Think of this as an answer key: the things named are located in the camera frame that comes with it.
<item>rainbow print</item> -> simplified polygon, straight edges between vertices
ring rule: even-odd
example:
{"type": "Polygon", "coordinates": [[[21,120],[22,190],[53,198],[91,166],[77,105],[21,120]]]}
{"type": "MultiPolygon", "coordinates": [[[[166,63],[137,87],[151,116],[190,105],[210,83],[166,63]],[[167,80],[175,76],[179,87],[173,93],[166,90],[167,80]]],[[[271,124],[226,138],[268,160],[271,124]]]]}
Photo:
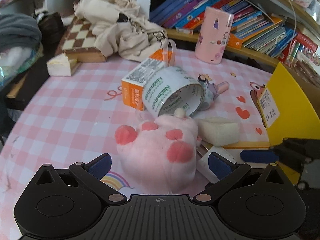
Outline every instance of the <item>rainbow print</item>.
{"type": "Polygon", "coordinates": [[[124,177],[113,171],[109,171],[101,181],[115,190],[119,190],[122,187],[130,187],[124,177]]]}

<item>chessboard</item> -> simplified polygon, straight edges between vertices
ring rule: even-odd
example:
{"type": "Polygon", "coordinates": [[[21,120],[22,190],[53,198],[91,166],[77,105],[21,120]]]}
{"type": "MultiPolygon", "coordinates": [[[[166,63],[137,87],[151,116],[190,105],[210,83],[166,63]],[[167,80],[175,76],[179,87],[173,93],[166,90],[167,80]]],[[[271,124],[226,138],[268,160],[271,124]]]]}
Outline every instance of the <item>chessboard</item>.
{"type": "Polygon", "coordinates": [[[104,62],[106,58],[94,47],[96,36],[92,34],[92,24],[76,16],[60,40],[55,55],[65,53],[69,59],[78,62],[104,62]]]}

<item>chess board square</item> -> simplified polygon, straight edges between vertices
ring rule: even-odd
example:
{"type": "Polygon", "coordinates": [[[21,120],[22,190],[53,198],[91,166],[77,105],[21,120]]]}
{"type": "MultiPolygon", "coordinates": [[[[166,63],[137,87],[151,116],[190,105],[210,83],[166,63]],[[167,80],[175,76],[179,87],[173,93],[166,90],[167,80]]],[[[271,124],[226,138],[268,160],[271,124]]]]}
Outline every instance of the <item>chess board square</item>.
{"type": "Polygon", "coordinates": [[[94,45],[94,42],[96,41],[95,37],[86,38],[82,44],[83,48],[92,48],[94,45]]]}
{"type": "Polygon", "coordinates": [[[82,25],[82,24],[83,24],[83,22],[84,22],[83,20],[78,19],[78,20],[76,21],[76,23],[75,23],[75,24],[81,24],[81,25],[82,25]]]}
{"type": "Polygon", "coordinates": [[[71,29],[71,33],[77,33],[81,30],[82,28],[82,24],[76,24],[76,25],[73,25],[72,29],[71,29]]]}
{"type": "Polygon", "coordinates": [[[90,23],[82,25],[81,31],[89,30],[90,26],[91,26],[90,23]]]}
{"type": "Polygon", "coordinates": [[[87,38],[91,38],[91,37],[95,37],[95,35],[93,35],[92,31],[89,31],[87,34],[87,38]]]}
{"type": "Polygon", "coordinates": [[[83,42],[84,42],[84,39],[83,40],[76,40],[75,43],[73,44],[73,48],[82,47],[83,42]]]}
{"type": "Polygon", "coordinates": [[[64,44],[63,44],[63,46],[62,46],[62,50],[72,49],[75,41],[76,41],[76,40],[68,40],[68,41],[65,41],[64,44]]]}
{"type": "Polygon", "coordinates": [[[68,40],[75,40],[77,35],[78,35],[78,33],[70,33],[68,36],[68,40]]]}
{"type": "Polygon", "coordinates": [[[84,38],[87,36],[88,32],[89,32],[88,30],[86,30],[86,31],[79,31],[76,39],[77,39],[77,40],[79,40],[79,39],[84,39],[84,38]]]}

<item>white pom pom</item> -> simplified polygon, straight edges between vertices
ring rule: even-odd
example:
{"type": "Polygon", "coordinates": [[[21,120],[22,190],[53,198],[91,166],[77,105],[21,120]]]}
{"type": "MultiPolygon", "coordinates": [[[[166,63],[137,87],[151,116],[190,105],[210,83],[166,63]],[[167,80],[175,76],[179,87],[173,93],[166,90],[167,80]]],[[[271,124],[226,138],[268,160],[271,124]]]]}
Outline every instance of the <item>white pom pom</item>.
{"type": "Polygon", "coordinates": [[[174,116],[178,118],[184,118],[186,116],[186,112],[182,108],[177,108],[174,111],[174,116]]]}

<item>red heart print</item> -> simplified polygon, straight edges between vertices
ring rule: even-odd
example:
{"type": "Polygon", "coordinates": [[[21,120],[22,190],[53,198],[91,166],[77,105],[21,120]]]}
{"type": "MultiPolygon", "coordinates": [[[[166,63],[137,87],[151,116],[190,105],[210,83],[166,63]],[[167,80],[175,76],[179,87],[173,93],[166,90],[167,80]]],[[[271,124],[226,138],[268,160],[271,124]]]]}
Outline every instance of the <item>red heart print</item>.
{"type": "Polygon", "coordinates": [[[250,117],[248,110],[242,110],[240,107],[236,107],[236,112],[242,119],[248,119],[250,117]]]}
{"type": "Polygon", "coordinates": [[[239,97],[237,97],[237,99],[238,99],[240,102],[245,103],[245,98],[244,98],[243,96],[239,96],[239,97]]]}
{"type": "Polygon", "coordinates": [[[261,128],[256,128],[256,131],[257,131],[258,134],[262,134],[261,128]]]}

